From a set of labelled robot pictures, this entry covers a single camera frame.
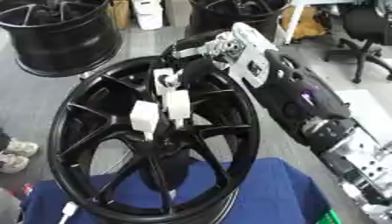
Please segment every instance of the chair wheel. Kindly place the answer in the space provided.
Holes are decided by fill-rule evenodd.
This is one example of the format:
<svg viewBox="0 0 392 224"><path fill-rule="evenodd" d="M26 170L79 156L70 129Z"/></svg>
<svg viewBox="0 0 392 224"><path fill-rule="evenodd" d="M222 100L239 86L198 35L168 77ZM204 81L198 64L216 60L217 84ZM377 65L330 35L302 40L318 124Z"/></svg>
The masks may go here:
<svg viewBox="0 0 392 224"><path fill-rule="evenodd" d="M360 78L353 78L353 83L358 84L358 83L361 83L361 82L362 82L362 79L360 79Z"/></svg>
<svg viewBox="0 0 392 224"><path fill-rule="evenodd" d="M345 46L345 43L343 41L339 41L338 48L343 48L344 46Z"/></svg>
<svg viewBox="0 0 392 224"><path fill-rule="evenodd" d="M325 62L328 62L330 60L330 56L329 55L326 55L325 57L324 57L324 61Z"/></svg>
<svg viewBox="0 0 392 224"><path fill-rule="evenodd" d="M380 58L382 56L382 51L375 52L374 56Z"/></svg>

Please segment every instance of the white cable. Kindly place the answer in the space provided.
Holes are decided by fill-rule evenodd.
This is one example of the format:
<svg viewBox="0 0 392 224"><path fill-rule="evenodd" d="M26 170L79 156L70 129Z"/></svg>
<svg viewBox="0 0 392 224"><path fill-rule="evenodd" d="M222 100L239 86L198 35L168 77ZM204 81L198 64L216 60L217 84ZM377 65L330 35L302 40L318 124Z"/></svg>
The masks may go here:
<svg viewBox="0 0 392 224"><path fill-rule="evenodd" d="M108 174L109 172L112 172L113 169L115 169L128 155L130 154L130 150L127 151L127 153L123 154L122 157L120 159L118 159L117 162L115 162L115 164L113 164L110 168L108 168L105 172L103 172L102 174Z"/></svg>
<svg viewBox="0 0 392 224"><path fill-rule="evenodd" d="M77 210L78 205L76 205L74 202L69 201L68 203L66 203L62 211L63 217L59 221L59 224L66 224L67 220L72 217Z"/></svg>

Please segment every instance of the table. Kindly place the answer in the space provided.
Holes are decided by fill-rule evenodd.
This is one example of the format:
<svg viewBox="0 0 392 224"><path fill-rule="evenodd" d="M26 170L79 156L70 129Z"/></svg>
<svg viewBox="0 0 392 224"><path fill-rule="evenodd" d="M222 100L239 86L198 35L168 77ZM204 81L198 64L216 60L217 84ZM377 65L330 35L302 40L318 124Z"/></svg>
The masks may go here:
<svg viewBox="0 0 392 224"><path fill-rule="evenodd" d="M95 176L92 183L101 185L106 176ZM214 181L212 169L205 162L190 166L190 175L178 189L175 203L187 201ZM138 175L127 178L115 191L115 200L132 205L160 205L156 194L148 190ZM61 218L67 196L53 181L39 182L23 203L24 224L55 224ZM316 223L330 212L328 201L312 179L279 158L257 159L240 186L238 198L222 224L304 224ZM84 210L67 224L96 224Z"/></svg>
<svg viewBox="0 0 392 224"><path fill-rule="evenodd" d="M302 11L304 7L308 4L356 4L360 0L293 0L291 5L295 7L294 12L291 16L291 20L289 23L289 28L286 31L286 40L285 44L289 44L291 42L292 36L294 35L294 31L297 27L299 19L301 18Z"/></svg>

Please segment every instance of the chair leg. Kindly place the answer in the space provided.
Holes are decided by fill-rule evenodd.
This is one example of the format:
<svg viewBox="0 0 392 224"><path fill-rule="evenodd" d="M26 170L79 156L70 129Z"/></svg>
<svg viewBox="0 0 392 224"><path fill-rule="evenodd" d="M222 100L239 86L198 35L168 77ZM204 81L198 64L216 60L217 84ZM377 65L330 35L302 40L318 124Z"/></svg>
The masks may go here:
<svg viewBox="0 0 392 224"><path fill-rule="evenodd" d="M345 39L345 38L341 38L339 40L338 47L343 47L343 46L348 46L348 48L350 48L356 52L358 52L360 50L360 48L353 41Z"/></svg>
<svg viewBox="0 0 392 224"><path fill-rule="evenodd" d="M353 83L358 84L362 82L362 72L365 65L367 55L362 54L357 57L357 71L355 72L355 77L353 78Z"/></svg>
<svg viewBox="0 0 392 224"><path fill-rule="evenodd" d="M353 50L331 50L326 52L324 61L328 62L332 56L339 56L339 55L355 55L356 51Z"/></svg>
<svg viewBox="0 0 392 224"><path fill-rule="evenodd" d="M392 66L390 66L383 59L377 58L374 55L370 55L370 54L367 55L366 60L387 69L389 72L387 80L392 81Z"/></svg>

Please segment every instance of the white sneaker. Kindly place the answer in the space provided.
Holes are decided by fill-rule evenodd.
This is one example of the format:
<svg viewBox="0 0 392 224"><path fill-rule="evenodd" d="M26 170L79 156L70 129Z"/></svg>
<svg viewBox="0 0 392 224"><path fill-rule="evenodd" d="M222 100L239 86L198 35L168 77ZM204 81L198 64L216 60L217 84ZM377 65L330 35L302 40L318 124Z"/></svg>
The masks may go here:
<svg viewBox="0 0 392 224"><path fill-rule="evenodd" d="M16 138L12 138L4 150L5 154L15 154L17 156L29 158L39 150L39 146L35 143L22 142Z"/></svg>
<svg viewBox="0 0 392 224"><path fill-rule="evenodd" d="M29 158L19 157L13 154L0 154L0 172L16 173L21 172L29 164Z"/></svg>

